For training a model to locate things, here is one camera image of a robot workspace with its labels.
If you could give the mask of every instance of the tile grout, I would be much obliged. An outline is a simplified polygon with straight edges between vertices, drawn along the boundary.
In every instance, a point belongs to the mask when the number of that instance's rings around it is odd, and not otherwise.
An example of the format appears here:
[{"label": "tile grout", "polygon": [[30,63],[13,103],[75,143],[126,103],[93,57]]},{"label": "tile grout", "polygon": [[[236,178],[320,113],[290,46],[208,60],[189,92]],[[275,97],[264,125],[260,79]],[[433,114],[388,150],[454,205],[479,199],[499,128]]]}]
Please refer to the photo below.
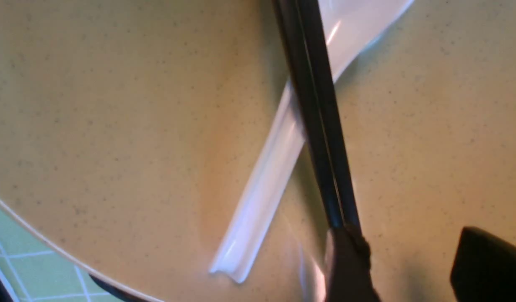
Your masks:
[{"label": "tile grout", "polygon": [[26,300],[31,302],[31,298],[29,296],[29,293],[26,291],[26,287],[25,285],[23,284],[22,280],[20,279],[20,277],[18,276],[18,272],[16,271],[16,269],[14,268],[14,266],[12,266],[12,262],[10,261],[10,259],[8,258],[7,254],[6,254],[6,251],[5,249],[3,248],[3,245],[1,245],[1,242],[0,242],[0,250],[1,250],[1,254],[3,255],[3,258],[5,259],[6,263],[8,264],[8,266],[10,266],[10,270],[12,271],[12,274],[14,275],[14,277],[16,278],[16,280],[18,281],[18,284],[20,285],[20,288],[21,290],[23,291],[23,293],[25,294],[26,296]]},{"label": "tile grout", "polygon": [[54,254],[54,252],[52,250],[45,250],[45,251],[42,251],[42,252],[35,252],[35,253],[8,255],[8,258],[16,259],[16,258],[23,258],[23,257],[50,255],[50,254]]},{"label": "tile grout", "polygon": [[87,302],[91,302],[91,299],[88,295],[87,286],[85,285],[85,280],[83,279],[83,276],[81,275],[81,271],[77,266],[73,266],[75,268],[75,273],[77,273],[77,277],[79,279],[79,282],[81,283],[81,287],[83,288],[83,292],[85,293],[85,296],[87,297]]}]

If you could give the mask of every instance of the speckled countertop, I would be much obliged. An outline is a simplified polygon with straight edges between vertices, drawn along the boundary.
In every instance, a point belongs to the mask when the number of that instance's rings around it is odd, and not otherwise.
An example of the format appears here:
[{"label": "speckled countertop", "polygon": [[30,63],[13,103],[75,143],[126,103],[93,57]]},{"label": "speckled countertop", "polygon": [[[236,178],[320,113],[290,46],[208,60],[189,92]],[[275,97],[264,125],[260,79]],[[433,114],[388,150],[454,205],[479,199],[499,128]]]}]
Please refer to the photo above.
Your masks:
[{"label": "speckled countertop", "polygon": [[[246,283],[207,274],[286,76],[268,1],[0,1],[0,204],[142,297],[300,300],[306,151]],[[516,0],[417,0],[337,90],[376,288],[452,300],[464,225],[516,244]]]}]

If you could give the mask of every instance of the beige countertop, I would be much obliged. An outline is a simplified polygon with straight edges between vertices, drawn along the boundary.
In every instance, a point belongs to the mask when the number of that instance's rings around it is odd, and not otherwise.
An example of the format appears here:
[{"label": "beige countertop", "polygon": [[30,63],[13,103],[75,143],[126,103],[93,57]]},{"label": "beige countertop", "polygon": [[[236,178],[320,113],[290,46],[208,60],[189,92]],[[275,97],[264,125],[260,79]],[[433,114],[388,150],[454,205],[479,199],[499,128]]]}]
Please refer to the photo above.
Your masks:
[{"label": "beige countertop", "polygon": [[[142,297],[300,300],[306,151],[247,281],[207,273],[286,76],[267,0],[0,1],[0,204]],[[463,226],[516,245],[516,0],[417,0],[337,94],[377,290],[453,300]]]}]

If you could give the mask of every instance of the green tile floor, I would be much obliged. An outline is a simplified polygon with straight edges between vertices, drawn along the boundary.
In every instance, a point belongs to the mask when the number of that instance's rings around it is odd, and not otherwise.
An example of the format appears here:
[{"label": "green tile floor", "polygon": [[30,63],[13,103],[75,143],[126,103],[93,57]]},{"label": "green tile floor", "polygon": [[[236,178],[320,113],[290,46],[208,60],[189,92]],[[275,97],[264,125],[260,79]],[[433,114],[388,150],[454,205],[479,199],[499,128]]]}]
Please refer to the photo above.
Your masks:
[{"label": "green tile floor", "polygon": [[118,302],[0,209],[0,270],[23,302]]}]

